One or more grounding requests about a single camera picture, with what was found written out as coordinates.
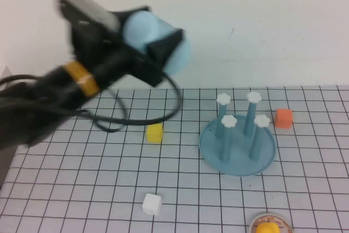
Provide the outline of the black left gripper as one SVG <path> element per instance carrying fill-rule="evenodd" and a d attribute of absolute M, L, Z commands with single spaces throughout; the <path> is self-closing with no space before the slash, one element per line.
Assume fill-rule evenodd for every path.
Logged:
<path fill-rule="evenodd" d="M 112 14 L 123 25 L 132 14 L 139 11 L 151 11 L 151 7 L 143 5 L 113 11 Z M 162 39 L 147 44 L 148 56 L 157 63 L 167 63 L 182 42 L 183 32 L 182 29 L 177 29 Z M 125 75 L 131 75 L 152 87 L 164 80 L 148 57 L 123 41 L 121 32 L 110 33 L 101 25 L 96 25 L 95 29 L 72 28 L 71 42 L 75 59 L 92 74 L 100 87 L 109 87 Z"/>

